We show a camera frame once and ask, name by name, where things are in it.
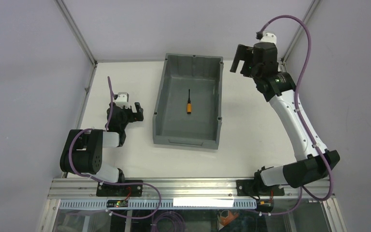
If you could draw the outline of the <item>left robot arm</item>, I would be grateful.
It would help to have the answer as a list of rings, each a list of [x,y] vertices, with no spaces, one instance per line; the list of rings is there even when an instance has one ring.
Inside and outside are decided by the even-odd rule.
[[[65,142],[60,168],[63,172],[89,177],[101,183],[125,183],[121,169],[103,163],[104,148],[122,147],[126,140],[125,129],[129,123],[143,121],[143,108],[139,102],[132,107],[112,104],[107,110],[107,129],[70,130]]]

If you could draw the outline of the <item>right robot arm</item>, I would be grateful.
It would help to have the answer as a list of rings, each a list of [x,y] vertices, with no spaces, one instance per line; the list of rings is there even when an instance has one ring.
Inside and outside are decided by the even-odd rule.
[[[317,136],[301,108],[296,95],[298,88],[291,75],[278,70],[276,45],[270,42],[259,42],[252,47],[240,44],[230,68],[232,73],[236,72],[240,61],[243,61],[240,73],[254,80],[257,90],[278,115],[296,158],[294,163],[257,170],[253,193],[266,193],[279,185],[303,187],[328,177],[340,156]]]

